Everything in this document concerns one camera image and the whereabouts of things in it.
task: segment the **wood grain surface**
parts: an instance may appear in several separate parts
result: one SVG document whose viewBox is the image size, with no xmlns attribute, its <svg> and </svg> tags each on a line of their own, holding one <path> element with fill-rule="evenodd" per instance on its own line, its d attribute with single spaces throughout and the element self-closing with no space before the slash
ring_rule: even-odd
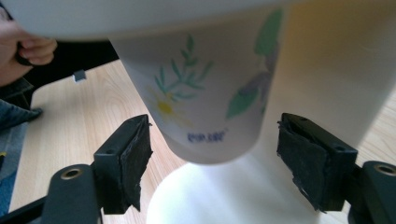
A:
<svg viewBox="0 0 396 224">
<path fill-rule="evenodd" d="M 91 164 L 93 153 L 126 119 L 149 113 L 120 61 L 92 69 L 87 77 L 78 83 L 71 77 L 60 80 L 35 93 L 33 107 L 44 113 L 28 126 L 10 210 L 45 196 L 50 178 L 65 166 Z M 141 213 L 131 207 L 123 216 L 104 216 L 105 223 L 145 223 L 154 190 L 185 163 L 168 148 L 152 118 L 150 122 L 154 153 L 141 182 Z M 395 130 L 396 89 L 361 143 L 358 164 L 396 164 Z M 346 213 L 331 216 L 346 222 Z"/>
</svg>

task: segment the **yellow flower print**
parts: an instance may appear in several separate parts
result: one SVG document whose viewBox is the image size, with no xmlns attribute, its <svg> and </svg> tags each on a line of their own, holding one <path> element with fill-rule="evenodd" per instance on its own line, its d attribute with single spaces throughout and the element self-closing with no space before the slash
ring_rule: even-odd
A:
<svg viewBox="0 0 396 224">
<path fill-rule="evenodd" d="M 183 118 L 184 111 L 181 102 L 172 100 L 172 93 L 158 94 L 157 92 L 149 89 L 153 97 L 145 99 L 151 116 L 154 119 L 160 119 L 164 123 L 175 123 L 180 127 L 191 127 L 192 123 Z"/>
</svg>

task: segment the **paper cup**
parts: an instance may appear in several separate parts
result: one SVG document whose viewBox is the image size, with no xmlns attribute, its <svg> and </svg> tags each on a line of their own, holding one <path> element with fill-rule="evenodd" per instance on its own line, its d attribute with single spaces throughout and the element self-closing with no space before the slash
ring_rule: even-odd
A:
<svg viewBox="0 0 396 224">
<path fill-rule="evenodd" d="M 286 11 L 265 7 L 216 24 L 112 40 L 168 146 L 219 163 L 260 134 Z"/>
</svg>

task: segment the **human hand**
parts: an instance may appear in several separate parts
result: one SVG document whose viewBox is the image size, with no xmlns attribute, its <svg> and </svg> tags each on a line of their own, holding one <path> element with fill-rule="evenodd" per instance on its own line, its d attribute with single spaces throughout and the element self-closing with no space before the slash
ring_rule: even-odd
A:
<svg viewBox="0 0 396 224">
<path fill-rule="evenodd" d="M 18 42 L 22 45 L 18 53 L 33 65 L 50 63 L 57 47 L 53 39 L 23 31 L 15 21 L 8 20 L 7 13 L 0 8 L 0 86 L 15 81 L 32 69 L 32 66 L 19 64 L 15 60 Z"/>
</svg>

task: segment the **screw hole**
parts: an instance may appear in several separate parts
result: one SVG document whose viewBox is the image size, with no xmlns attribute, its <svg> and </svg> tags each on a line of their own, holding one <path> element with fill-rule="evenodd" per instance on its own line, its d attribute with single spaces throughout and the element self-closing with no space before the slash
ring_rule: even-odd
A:
<svg viewBox="0 0 396 224">
<path fill-rule="evenodd" d="M 74 179 L 74 178 L 78 177 L 81 174 L 82 174 L 82 170 L 81 169 L 73 168 L 73 169 L 65 171 L 61 175 L 61 179 L 64 179 L 64 180 Z"/>
<path fill-rule="evenodd" d="M 396 169 L 387 165 L 377 165 L 375 169 L 384 175 L 396 176 Z"/>
</svg>

